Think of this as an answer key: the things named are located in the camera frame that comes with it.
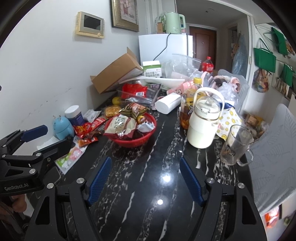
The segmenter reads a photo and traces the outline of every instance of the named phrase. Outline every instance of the white insulated jug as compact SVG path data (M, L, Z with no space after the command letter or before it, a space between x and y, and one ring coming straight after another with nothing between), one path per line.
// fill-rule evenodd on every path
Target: white insulated jug
M199 92L208 92L217 95L222 101L222 110L220 110L219 102L209 96L202 96L198 100ZM189 128L187 132L187 140L196 148L209 147L214 139L219 126L219 118L224 110L224 97L222 94L212 88L203 87L197 90L193 99L193 112L189 119Z

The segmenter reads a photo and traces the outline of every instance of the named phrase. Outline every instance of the yellow bottle cap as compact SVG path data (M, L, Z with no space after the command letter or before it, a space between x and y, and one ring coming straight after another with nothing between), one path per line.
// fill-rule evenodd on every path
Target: yellow bottle cap
M194 78L193 83L196 85L201 85L202 84L202 79L201 78Z

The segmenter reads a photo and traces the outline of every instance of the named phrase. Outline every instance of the red soda bottle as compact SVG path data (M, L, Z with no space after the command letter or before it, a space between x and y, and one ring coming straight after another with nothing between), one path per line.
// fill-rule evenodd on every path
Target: red soda bottle
M202 63L202 71L209 72L210 74L214 70L214 65L211 61L211 57L207 57L206 61Z

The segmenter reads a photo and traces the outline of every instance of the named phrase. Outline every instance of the chips bag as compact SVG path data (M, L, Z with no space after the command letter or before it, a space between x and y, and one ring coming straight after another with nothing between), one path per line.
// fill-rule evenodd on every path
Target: chips bag
M137 123L135 119L125 115L113 117L108 128L105 130L104 136L109 138L132 138Z

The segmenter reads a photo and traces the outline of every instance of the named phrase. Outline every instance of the green electric kettle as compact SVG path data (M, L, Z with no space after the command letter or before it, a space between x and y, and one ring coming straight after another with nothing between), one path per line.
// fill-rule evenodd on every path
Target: green electric kettle
M161 16L163 32L166 34L181 34L186 28L185 17L177 12L167 12Z

